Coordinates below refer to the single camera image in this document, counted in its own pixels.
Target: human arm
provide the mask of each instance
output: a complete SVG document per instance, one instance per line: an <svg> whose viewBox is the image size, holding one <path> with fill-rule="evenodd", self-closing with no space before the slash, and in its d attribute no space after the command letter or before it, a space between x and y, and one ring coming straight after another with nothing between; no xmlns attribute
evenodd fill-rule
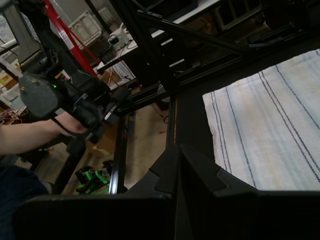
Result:
<svg viewBox="0 0 320 240"><path fill-rule="evenodd" d="M83 133L86 129L67 112L56 119L69 131ZM0 125L0 155L22 154L36 149L65 132L51 119L33 123Z"/></svg>

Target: jeans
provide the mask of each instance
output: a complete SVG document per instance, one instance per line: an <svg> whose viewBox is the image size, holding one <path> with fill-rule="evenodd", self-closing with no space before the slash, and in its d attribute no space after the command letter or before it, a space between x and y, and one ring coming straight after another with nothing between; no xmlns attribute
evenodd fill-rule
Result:
<svg viewBox="0 0 320 240"><path fill-rule="evenodd" d="M14 240L13 214L25 201L48 194L39 178L28 169L0 165L0 239Z"/></svg>

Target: wooden floor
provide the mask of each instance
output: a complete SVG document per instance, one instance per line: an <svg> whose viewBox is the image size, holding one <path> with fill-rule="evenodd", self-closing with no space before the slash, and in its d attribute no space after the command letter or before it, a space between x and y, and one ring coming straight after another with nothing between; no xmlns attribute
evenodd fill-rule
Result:
<svg viewBox="0 0 320 240"><path fill-rule="evenodd" d="M167 125L155 109L149 105L136 111L134 122L128 132L128 144L126 154L126 173L124 185L129 189L137 183L158 159L166 148ZM62 169L68 154L63 143L50 149L50 154L41 161L35 173L42 182L54 183ZM113 159L109 154L104 157L96 157L86 151L77 168L91 166L95 170L103 167L103 162ZM17 161L21 167L28 167L28 163ZM75 195L76 188L80 185L73 173L69 183L62 194Z"/></svg>

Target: striped towel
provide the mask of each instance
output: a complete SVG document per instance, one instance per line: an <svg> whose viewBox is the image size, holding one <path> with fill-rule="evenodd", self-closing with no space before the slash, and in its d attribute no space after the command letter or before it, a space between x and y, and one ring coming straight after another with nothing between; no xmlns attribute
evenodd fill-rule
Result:
<svg viewBox="0 0 320 240"><path fill-rule="evenodd" d="M320 190L320 51L203 95L215 161L259 190Z"/></svg>

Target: human hand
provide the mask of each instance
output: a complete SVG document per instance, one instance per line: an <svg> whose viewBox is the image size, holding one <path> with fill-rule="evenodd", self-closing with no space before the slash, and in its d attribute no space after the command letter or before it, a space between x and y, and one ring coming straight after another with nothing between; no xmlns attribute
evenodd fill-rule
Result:
<svg viewBox="0 0 320 240"><path fill-rule="evenodd" d="M59 123L61 123L61 125L64 126L66 129L68 129L70 132L73 132L76 134L83 134L87 130L84 126L82 126L82 124L77 119L75 119L66 111L60 114L59 116L56 116L55 119L58 120ZM57 131L59 134L70 136L70 134L65 132L55 122L53 123L55 124L55 131Z"/></svg>

